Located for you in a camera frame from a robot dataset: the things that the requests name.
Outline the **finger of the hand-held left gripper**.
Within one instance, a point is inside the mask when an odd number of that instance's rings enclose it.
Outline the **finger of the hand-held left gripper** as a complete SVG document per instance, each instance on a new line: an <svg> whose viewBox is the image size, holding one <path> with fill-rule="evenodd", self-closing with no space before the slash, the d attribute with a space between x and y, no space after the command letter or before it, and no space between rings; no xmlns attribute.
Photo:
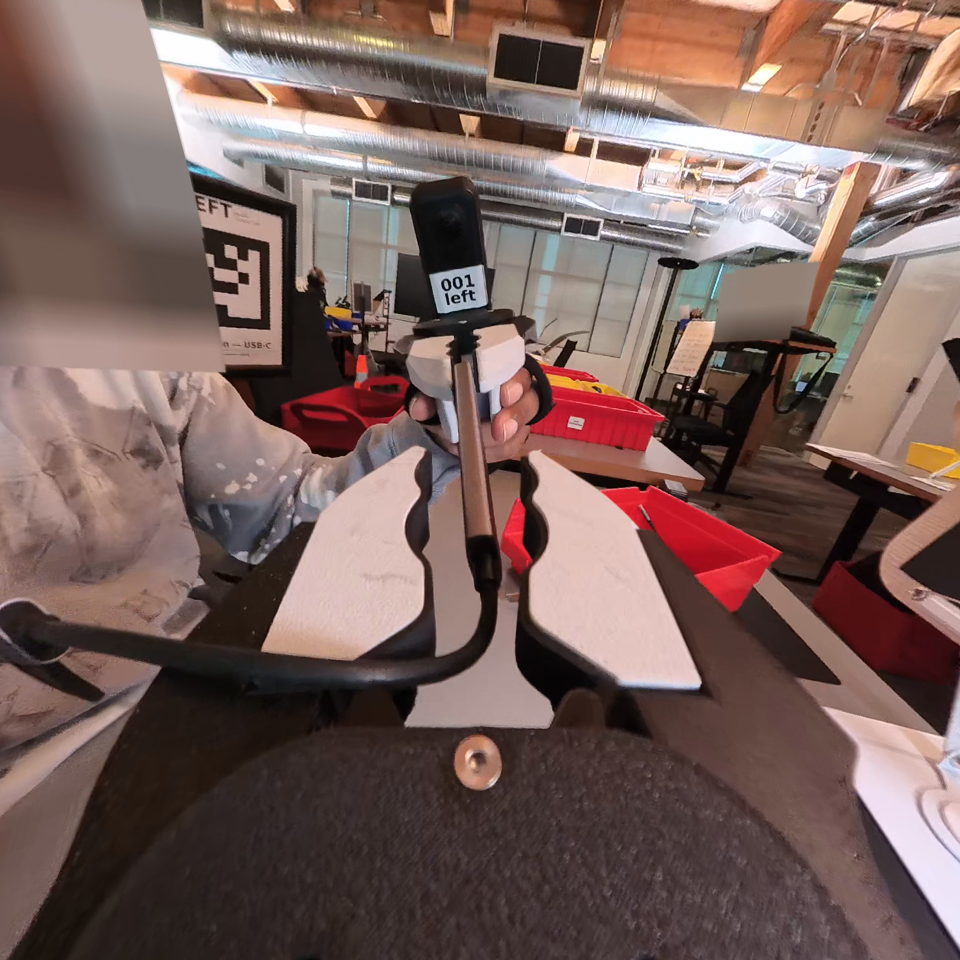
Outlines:
<svg viewBox="0 0 960 960"><path fill-rule="evenodd" d="M426 396L453 396L454 338L419 338L406 359L408 379Z"/></svg>
<svg viewBox="0 0 960 960"><path fill-rule="evenodd" d="M519 332L477 332L475 367L481 394L496 392L525 363L525 343Z"/></svg>

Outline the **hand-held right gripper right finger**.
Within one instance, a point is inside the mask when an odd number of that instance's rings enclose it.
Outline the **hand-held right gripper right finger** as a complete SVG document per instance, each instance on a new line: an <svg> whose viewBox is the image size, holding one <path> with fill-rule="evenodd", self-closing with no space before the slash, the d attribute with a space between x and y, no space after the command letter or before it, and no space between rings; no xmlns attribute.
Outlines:
<svg viewBox="0 0 960 960"><path fill-rule="evenodd" d="M604 492L541 451L522 465L530 557L518 626L587 677L628 690L702 678L641 539Z"/></svg>

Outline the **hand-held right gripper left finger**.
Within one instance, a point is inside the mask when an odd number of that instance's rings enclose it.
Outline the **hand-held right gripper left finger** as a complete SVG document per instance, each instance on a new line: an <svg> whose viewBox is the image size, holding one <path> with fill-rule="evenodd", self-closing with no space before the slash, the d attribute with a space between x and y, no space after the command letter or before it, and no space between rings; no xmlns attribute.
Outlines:
<svg viewBox="0 0 960 960"><path fill-rule="evenodd" d="M413 446L319 515L262 652L335 662L431 656L430 452Z"/></svg>

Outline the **red plastic bin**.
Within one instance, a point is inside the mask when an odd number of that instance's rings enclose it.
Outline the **red plastic bin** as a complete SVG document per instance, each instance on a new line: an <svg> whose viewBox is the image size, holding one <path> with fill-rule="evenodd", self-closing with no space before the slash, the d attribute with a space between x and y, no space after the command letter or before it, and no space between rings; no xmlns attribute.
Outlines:
<svg viewBox="0 0 960 960"><path fill-rule="evenodd" d="M726 521L654 486L610 488L603 496L639 529L649 530L643 504L658 536L729 612L742 606L781 552Z"/></svg>

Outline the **person's left hand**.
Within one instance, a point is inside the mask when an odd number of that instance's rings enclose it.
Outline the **person's left hand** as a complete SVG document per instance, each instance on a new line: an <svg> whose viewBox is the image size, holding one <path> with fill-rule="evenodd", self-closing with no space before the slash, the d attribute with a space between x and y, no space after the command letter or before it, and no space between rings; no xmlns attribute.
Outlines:
<svg viewBox="0 0 960 960"><path fill-rule="evenodd" d="M500 387L500 411L490 422L481 423L481 437L488 464L511 461L520 455L530 435L529 424L539 413L539 397L531 372L522 367ZM414 390L407 404L409 416L425 426L435 443L455 458L457 444L446 438L441 426L428 426L437 414L433 398Z"/></svg>

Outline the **black monitor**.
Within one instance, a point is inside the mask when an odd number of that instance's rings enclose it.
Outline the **black monitor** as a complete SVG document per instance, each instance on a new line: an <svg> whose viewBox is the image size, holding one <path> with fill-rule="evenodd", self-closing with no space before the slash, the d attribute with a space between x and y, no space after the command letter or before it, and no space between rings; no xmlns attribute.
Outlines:
<svg viewBox="0 0 960 960"><path fill-rule="evenodd" d="M417 254L399 253L395 274L393 312L417 322L435 320L436 305L421 258Z"/></svg>

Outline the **red felt tote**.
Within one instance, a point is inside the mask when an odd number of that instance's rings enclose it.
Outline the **red felt tote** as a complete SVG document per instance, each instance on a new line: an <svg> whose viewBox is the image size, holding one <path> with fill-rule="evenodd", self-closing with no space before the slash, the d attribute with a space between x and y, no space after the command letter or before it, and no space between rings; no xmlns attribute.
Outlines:
<svg viewBox="0 0 960 960"><path fill-rule="evenodd" d="M390 423L402 411L409 386L402 376L373 376L291 400L281 406L281 427L313 453L344 455L368 429Z"/></svg>

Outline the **red ribbed crate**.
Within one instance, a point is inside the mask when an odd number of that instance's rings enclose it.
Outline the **red ribbed crate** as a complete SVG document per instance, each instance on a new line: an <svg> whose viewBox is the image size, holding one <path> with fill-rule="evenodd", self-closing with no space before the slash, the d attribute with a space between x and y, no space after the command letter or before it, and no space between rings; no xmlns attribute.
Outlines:
<svg viewBox="0 0 960 960"><path fill-rule="evenodd" d="M622 450L647 450L665 416L621 395L553 386L553 408L534 434Z"/></svg>

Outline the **black office chair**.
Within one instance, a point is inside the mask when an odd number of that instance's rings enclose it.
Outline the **black office chair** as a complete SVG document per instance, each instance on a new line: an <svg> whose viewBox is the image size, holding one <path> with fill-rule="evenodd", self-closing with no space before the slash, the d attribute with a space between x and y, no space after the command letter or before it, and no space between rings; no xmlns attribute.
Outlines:
<svg viewBox="0 0 960 960"><path fill-rule="evenodd" d="M728 450L738 438L743 414L741 389L722 402L715 390L691 390L685 383L674 385L670 394L669 416L662 442L668 450L678 454L690 465L704 459L703 448ZM701 402L702 414L684 413L681 409L687 398Z"/></svg>

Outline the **framed white sign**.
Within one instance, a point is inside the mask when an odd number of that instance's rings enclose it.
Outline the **framed white sign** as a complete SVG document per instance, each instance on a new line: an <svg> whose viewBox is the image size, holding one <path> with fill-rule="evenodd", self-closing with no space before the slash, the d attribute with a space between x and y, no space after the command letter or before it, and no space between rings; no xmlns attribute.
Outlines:
<svg viewBox="0 0 960 960"><path fill-rule="evenodd" d="M229 370L277 374L289 365L297 212L272 198L190 174Z"/></svg>

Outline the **red storage box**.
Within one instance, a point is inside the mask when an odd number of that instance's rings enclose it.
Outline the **red storage box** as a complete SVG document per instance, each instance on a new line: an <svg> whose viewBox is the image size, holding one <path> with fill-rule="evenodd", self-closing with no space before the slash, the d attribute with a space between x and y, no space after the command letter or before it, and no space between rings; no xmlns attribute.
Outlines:
<svg viewBox="0 0 960 960"><path fill-rule="evenodd" d="M834 562L813 597L814 612L873 670L954 684L958 645L893 597L881 580L880 558Z"/></svg>

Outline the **black standing desk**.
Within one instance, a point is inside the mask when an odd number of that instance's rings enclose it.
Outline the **black standing desk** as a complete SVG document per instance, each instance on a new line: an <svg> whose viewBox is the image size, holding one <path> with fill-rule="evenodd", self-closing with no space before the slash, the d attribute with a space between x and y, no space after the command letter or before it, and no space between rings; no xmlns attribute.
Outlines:
<svg viewBox="0 0 960 960"><path fill-rule="evenodd" d="M747 341L747 342L714 342L711 346L713 353L747 353L750 351L763 354L762 366L753 370L742 384L746 388L740 399L733 397L723 404L724 431L728 434L729 443L726 445L726 454L720 462L712 486L709 491L715 495L725 495L727 486L743 452L747 438L752 429L756 414L762 409L764 400L770 402L770 407L776 416L786 416L793 413L810 394L812 388L822 378L831 359L835 354L835 343L828 338L820 337L794 329L799 340L781 341ZM813 374L809 382L800 390L794 391L792 398L787 397L786 374L788 361L806 355L822 356L824 362Z"/></svg>

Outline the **small yellow box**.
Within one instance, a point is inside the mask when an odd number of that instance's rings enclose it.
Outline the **small yellow box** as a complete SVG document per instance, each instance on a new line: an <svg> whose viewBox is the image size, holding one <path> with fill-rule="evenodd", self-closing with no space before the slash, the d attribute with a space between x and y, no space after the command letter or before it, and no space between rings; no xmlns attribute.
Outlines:
<svg viewBox="0 0 960 960"><path fill-rule="evenodd" d="M909 444L905 462L934 478L959 479L959 451L951 447L914 441Z"/></svg>

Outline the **wooden pillar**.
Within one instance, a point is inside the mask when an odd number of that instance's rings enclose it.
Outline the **wooden pillar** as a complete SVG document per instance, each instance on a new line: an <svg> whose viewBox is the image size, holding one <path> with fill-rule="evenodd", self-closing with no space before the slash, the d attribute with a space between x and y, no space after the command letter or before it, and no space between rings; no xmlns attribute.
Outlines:
<svg viewBox="0 0 960 960"><path fill-rule="evenodd" d="M803 324L807 330L812 328L817 318L834 279L834 273L850 245L854 227L881 171L881 164L861 161L847 166L838 181L821 233L808 258L810 263L816 262L819 266ZM774 395L773 386L769 386L754 414L750 431L739 454L738 467L750 466L754 461L775 418Z"/></svg>

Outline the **silver air duct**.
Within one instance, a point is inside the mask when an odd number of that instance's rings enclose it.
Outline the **silver air duct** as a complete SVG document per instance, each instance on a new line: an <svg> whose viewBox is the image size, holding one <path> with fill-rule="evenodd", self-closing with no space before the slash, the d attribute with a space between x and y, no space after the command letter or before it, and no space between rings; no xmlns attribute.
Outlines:
<svg viewBox="0 0 960 960"><path fill-rule="evenodd" d="M628 166L623 182L602 182L599 161L555 150L186 90L175 95L174 113L190 127L221 137L222 154L232 162L393 186L464 176L487 200L671 236L709 236L723 222L721 214L691 200L630 190L639 184L639 167Z"/></svg>

